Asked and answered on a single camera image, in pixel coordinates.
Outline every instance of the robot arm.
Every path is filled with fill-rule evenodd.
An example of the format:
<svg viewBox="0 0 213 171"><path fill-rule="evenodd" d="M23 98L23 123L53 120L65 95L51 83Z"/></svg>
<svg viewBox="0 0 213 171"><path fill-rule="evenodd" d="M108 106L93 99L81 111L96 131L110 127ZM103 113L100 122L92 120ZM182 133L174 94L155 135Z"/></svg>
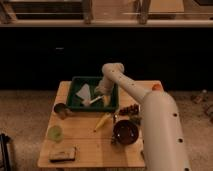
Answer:
<svg viewBox="0 0 213 171"><path fill-rule="evenodd" d="M146 89L123 74L121 63L105 64L97 89L110 94L117 83L142 108L144 157L148 171L191 171L174 99L166 92Z"/></svg>

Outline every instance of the green plastic basket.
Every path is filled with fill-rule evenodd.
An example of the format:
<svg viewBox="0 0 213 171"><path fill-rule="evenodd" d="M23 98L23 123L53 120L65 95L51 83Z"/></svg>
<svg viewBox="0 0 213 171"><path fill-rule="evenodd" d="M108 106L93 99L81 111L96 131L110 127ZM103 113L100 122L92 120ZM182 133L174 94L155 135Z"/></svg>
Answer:
<svg viewBox="0 0 213 171"><path fill-rule="evenodd" d="M98 100L89 107L82 105L82 99L79 98L76 93L81 89L84 84L88 84L90 87L91 99L94 99L97 95L94 94L94 89L98 86L102 77L88 77L88 76L76 76L72 79L72 84L69 89L67 97L67 106L71 111L84 111L84 112L115 112L118 109L118 85L115 84L110 104L106 107L103 105L102 100Z"/></svg>

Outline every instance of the wooden table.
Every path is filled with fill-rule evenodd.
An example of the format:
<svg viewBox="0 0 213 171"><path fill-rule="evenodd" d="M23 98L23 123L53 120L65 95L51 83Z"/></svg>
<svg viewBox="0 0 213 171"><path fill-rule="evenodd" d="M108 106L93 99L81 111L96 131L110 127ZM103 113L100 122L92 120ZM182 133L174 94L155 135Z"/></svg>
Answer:
<svg viewBox="0 0 213 171"><path fill-rule="evenodd" d="M70 87L69 81L60 83L55 103L65 103ZM160 81L137 81L144 87L151 88ZM136 103L124 90L119 88L119 107ZM140 152L143 150L142 135L138 140L128 146L119 143L111 144L113 121L109 120L99 131L93 132L96 123L104 113L75 112L75 116L60 120L52 111L48 129L53 125L60 125L63 130L63 140L53 142L45 136L38 160L40 168L94 168L94 167L145 167L144 159ZM50 150L54 147L77 147L74 162L51 163L49 162Z"/></svg>

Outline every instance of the tiled floor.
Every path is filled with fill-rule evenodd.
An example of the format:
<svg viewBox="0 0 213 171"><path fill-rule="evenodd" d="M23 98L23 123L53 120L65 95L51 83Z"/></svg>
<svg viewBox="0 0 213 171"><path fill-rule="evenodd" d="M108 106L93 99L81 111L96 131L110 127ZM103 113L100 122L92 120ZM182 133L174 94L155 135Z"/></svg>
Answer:
<svg viewBox="0 0 213 171"><path fill-rule="evenodd" d="M175 97L180 109L192 170L212 171L213 124L204 115L203 106L213 104L213 92L209 93L208 102L197 105L190 101L190 96L196 94L195 92L170 93ZM37 168L37 160L55 96L55 91L0 91L0 132L12 138L9 148L13 170L41 170Z"/></svg>

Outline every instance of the bowl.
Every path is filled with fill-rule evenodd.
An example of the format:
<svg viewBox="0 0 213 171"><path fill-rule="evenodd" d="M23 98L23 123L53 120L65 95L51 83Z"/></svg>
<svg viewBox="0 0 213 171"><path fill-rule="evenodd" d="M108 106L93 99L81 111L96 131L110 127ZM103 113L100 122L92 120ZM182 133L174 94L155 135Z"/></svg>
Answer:
<svg viewBox="0 0 213 171"><path fill-rule="evenodd" d="M133 144L139 136L138 127L129 120L118 121L113 129L115 139L123 145Z"/></svg>

